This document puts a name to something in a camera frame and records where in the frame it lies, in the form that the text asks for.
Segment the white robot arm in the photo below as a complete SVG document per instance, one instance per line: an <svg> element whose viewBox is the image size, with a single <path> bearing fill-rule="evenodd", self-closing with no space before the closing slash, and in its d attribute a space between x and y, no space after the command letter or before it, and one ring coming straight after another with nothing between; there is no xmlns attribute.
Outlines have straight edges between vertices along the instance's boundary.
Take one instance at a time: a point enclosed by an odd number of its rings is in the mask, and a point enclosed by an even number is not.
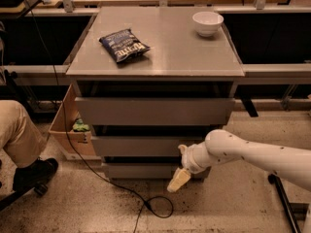
<svg viewBox="0 0 311 233"><path fill-rule="evenodd" d="M178 149L182 167L175 171L167 186L169 192L181 188L192 174L239 159L269 172L274 181L282 178L311 190L310 150L250 142L222 129L210 131L200 144L179 145Z"/></svg>

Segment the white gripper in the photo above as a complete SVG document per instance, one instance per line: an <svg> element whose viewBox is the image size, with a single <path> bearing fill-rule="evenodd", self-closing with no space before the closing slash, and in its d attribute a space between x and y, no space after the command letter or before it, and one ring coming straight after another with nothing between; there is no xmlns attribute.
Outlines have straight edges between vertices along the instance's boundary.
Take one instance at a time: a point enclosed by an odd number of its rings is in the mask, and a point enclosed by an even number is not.
<svg viewBox="0 0 311 233"><path fill-rule="evenodd" d="M181 163L183 168L178 168L175 171L167 186L169 192L176 192L190 180L191 174L202 173L213 162L213 157L209 154L204 143L191 146L179 145L178 149L182 155Z"/></svg>

